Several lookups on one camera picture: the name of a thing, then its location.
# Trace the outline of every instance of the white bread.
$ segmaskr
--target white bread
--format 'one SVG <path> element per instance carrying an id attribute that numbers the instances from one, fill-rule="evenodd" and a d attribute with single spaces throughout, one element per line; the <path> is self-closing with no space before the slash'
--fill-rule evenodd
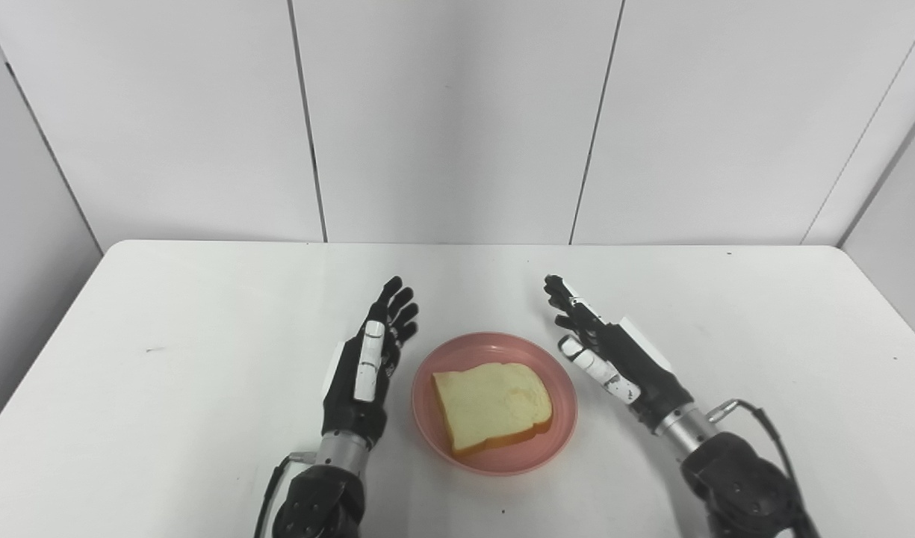
<path id="1" fill-rule="evenodd" d="M 550 429 L 550 395 L 526 365 L 487 363 L 436 372 L 434 387 L 455 457 L 525 442 Z"/>

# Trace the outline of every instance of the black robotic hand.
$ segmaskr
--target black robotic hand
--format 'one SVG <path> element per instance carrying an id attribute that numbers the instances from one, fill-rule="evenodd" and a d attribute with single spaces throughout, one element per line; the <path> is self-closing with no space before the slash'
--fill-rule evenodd
<path id="1" fill-rule="evenodd" d="M 386 283 L 371 304 L 358 333 L 344 343 L 334 377 L 324 396 L 321 443 L 313 466 L 294 477 L 273 521 L 273 538 L 357 538 L 365 516 L 362 481 L 368 454 L 385 432 L 391 375 L 400 347 L 417 333 L 414 292 L 399 276 Z M 255 526 L 264 535 L 265 514 L 289 462 L 306 462 L 303 453 L 287 456 L 272 473 Z"/>
<path id="2" fill-rule="evenodd" d="M 761 408 L 731 399 L 710 412 L 711 420 L 703 416 L 669 364 L 654 360 L 666 359 L 629 320 L 608 324 L 559 276 L 544 282 L 550 305 L 564 312 L 557 326 L 576 334 L 560 340 L 560 351 L 669 443 L 683 479 L 706 504 L 713 536 L 772 538 L 792 528 L 798 538 L 818 538 L 789 457 Z M 788 477 L 742 437 L 716 429 L 714 423 L 737 406 L 749 409 L 772 437 Z"/>
<path id="3" fill-rule="evenodd" d="M 597 377 L 604 388 L 620 396 L 649 431 L 655 432 L 666 416 L 693 402 L 676 376 L 666 370 L 669 365 L 658 364 L 651 357 L 654 350 L 644 350 L 641 341 L 645 339 L 630 334 L 637 333 L 632 324 L 608 324 L 560 276 L 548 275 L 544 283 L 550 306 L 564 312 L 555 323 L 573 331 L 580 343 L 575 345 L 572 337 L 565 337 L 559 343 L 560 350 Z M 587 350 L 592 352 L 590 357 L 584 355 Z M 598 359 L 613 368 L 598 364 Z"/>
<path id="4" fill-rule="evenodd" d="M 391 375 L 400 360 L 400 348 L 417 333 L 414 318 L 418 309 L 413 299 L 414 290 L 403 287 L 400 276 L 390 279 L 378 300 L 371 304 L 361 329 L 344 343 L 331 388 L 324 398 L 321 435 L 351 432 L 366 439 L 368 450 L 381 439 L 388 423 L 383 406 Z M 371 358 L 362 357 L 366 347 L 373 348 Z"/>

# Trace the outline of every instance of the pink plate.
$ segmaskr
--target pink plate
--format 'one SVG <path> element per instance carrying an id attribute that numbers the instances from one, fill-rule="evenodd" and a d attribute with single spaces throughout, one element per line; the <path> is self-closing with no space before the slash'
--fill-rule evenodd
<path id="1" fill-rule="evenodd" d="M 547 388 L 553 404 L 553 421 L 549 431 L 538 433 L 526 442 L 457 459 L 450 455 L 450 439 L 447 438 L 431 374 L 436 371 L 466 371 L 485 363 L 529 365 Z M 502 333 L 464 334 L 431 351 L 414 375 L 412 409 L 421 435 L 441 457 L 468 471 L 499 477 L 526 473 L 543 466 L 566 446 L 577 425 L 577 395 L 563 367 L 531 341 Z"/>

